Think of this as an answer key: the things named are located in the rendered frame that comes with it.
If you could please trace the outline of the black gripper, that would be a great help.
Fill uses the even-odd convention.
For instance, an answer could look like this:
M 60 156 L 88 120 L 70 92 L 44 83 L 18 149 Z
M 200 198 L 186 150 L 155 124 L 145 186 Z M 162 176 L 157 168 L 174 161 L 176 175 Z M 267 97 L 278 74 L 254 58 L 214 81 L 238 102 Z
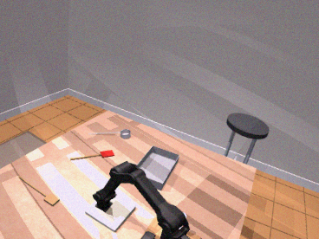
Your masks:
M 141 239 L 155 239 L 155 234 L 150 231 L 146 231 L 144 234 Z

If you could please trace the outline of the light wooden board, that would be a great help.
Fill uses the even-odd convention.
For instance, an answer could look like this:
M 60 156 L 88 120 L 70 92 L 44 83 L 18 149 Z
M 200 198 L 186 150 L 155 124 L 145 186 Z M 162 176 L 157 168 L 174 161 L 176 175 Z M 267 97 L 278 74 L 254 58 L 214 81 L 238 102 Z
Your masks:
M 154 233 L 155 239 L 160 239 L 162 228 L 158 225 L 158 221 L 157 221 L 156 216 L 154 217 L 153 221 L 150 223 L 150 225 L 148 226 L 146 231 L 150 231 L 150 232 Z M 200 239 L 201 238 L 198 235 L 194 235 L 192 232 L 187 232 L 186 235 L 189 236 L 191 239 Z

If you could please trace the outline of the red spatula with wooden handle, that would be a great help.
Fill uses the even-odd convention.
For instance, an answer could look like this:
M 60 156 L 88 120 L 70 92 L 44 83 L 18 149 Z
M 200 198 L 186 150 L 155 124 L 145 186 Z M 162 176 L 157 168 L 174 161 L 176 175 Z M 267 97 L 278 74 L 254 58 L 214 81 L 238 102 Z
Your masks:
M 88 157 L 93 157 L 93 156 L 96 156 L 96 157 L 102 156 L 103 158 L 107 158 L 107 157 L 112 157 L 112 156 L 114 156 L 114 153 L 113 153 L 112 150 L 108 150 L 108 151 L 101 152 L 101 154 L 81 156 L 81 157 L 77 157 L 76 159 L 79 159 L 79 158 L 88 158 Z

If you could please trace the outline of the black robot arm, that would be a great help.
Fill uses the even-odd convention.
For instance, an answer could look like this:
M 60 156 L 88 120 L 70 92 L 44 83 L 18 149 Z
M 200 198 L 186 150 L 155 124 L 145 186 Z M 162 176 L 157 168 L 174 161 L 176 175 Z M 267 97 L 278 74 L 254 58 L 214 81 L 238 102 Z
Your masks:
M 156 213 L 158 225 L 162 228 L 161 239 L 191 239 L 186 235 L 190 228 L 185 214 L 161 196 L 146 177 L 146 173 L 136 164 L 125 161 L 111 168 L 109 176 L 111 178 L 102 190 L 93 194 L 93 199 L 97 202 L 96 208 L 107 212 L 113 204 L 110 200 L 117 196 L 115 189 L 123 183 L 132 184 Z M 181 226 L 183 227 L 179 229 Z

